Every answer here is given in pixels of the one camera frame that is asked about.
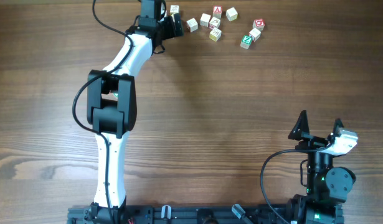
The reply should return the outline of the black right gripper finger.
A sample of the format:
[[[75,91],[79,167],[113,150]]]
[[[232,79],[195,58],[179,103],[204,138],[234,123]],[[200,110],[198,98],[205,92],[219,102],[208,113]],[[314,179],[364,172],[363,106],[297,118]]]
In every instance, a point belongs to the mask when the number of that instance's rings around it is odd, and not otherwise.
[[[296,124],[288,135],[291,140],[308,140],[310,138],[310,129],[306,110],[301,111]]]
[[[333,134],[339,136],[340,130],[344,127],[340,118],[336,119],[334,122]]]

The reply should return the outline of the yellow picture block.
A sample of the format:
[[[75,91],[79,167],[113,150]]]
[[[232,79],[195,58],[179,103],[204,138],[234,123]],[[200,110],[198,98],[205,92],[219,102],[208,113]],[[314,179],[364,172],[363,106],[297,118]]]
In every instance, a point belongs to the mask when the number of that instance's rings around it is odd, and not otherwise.
[[[209,33],[209,38],[213,40],[214,42],[217,42],[220,39],[221,35],[222,35],[222,31],[215,27]]]

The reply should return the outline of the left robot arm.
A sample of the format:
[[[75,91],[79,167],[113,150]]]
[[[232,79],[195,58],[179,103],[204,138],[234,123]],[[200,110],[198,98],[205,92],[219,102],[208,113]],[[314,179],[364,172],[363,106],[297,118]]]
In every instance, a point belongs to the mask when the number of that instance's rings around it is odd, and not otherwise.
[[[258,207],[127,206],[123,180],[125,147],[137,117],[135,78],[163,40],[183,34],[179,14],[167,15],[166,3],[145,0],[141,14],[124,32],[125,43],[103,70],[92,70],[87,92],[89,131],[98,144],[98,187],[88,207],[71,208],[69,223],[306,223],[314,217],[293,199],[286,205]]]

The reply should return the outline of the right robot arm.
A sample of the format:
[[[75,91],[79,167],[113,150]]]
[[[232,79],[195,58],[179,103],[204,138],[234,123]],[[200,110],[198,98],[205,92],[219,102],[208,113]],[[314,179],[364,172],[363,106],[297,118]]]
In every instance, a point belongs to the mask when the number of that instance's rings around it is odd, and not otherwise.
[[[346,155],[357,145],[358,136],[346,129],[340,119],[334,122],[327,138],[310,134],[306,112],[300,114],[288,135],[295,147],[308,155],[306,195],[295,195],[286,205],[285,219],[290,223],[344,223],[342,204],[356,181],[345,167],[335,167],[333,159]]]

